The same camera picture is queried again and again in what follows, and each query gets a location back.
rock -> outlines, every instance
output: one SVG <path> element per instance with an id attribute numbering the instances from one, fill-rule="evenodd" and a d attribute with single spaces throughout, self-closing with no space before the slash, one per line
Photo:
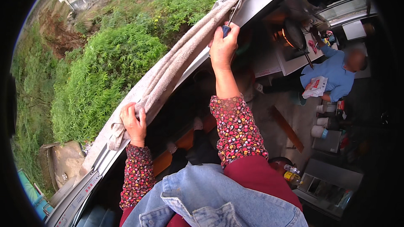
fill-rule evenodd
<path id="1" fill-rule="evenodd" d="M 73 20 L 76 17 L 76 13 L 74 11 L 69 12 L 67 20 Z"/>

window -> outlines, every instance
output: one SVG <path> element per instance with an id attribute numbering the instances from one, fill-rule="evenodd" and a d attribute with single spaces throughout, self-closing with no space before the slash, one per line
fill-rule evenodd
<path id="1" fill-rule="evenodd" d="M 317 13 L 317 15 L 332 26 L 360 15 L 366 15 L 367 3 L 367 0 L 341 0 L 328 5 L 327 9 Z M 373 8 L 371 8 L 370 14 L 372 13 L 375 13 Z"/>

screwdriver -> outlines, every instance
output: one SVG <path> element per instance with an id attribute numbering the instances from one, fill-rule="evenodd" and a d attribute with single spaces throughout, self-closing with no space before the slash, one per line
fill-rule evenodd
<path id="1" fill-rule="evenodd" d="M 238 9 L 238 7 L 239 7 L 239 5 L 240 5 L 240 2 L 241 2 L 241 0 L 239 0 L 239 1 L 237 2 L 237 5 L 235 6 L 235 9 L 234 9 L 233 13 L 232 13 L 231 16 L 230 16 L 229 23 L 228 23 L 227 25 L 223 25 L 223 26 L 222 26 L 223 38 L 225 38 L 225 37 L 229 34 L 229 32 L 231 31 L 230 23 L 231 23 L 231 21 L 233 20 L 234 14 L 235 14 L 235 12 L 237 11 L 237 9 Z"/>

stove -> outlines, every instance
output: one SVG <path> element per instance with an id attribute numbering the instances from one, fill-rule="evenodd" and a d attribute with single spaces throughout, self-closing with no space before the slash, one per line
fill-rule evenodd
<path id="1" fill-rule="evenodd" d="M 298 58 L 300 56 L 304 55 L 304 52 L 294 48 L 288 40 L 285 38 L 282 32 L 282 26 L 280 25 L 273 25 L 273 38 L 274 41 L 276 41 L 279 44 L 279 47 L 282 50 L 283 56 L 285 58 L 285 61 L 290 61 L 293 60 L 294 58 Z M 309 49 L 306 47 L 305 50 L 306 53 L 309 53 Z"/>

cooking oil bottle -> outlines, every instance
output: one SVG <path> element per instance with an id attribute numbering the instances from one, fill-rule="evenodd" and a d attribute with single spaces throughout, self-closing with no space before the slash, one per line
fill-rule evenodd
<path id="1" fill-rule="evenodd" d="M 303 182 L 301 181 L 301 177 L 297 174 L 294 174 L 290 171 L 287 171 L 283 177 L 285 180 L 289 181 L 292 185 L 301 185 Z"/>

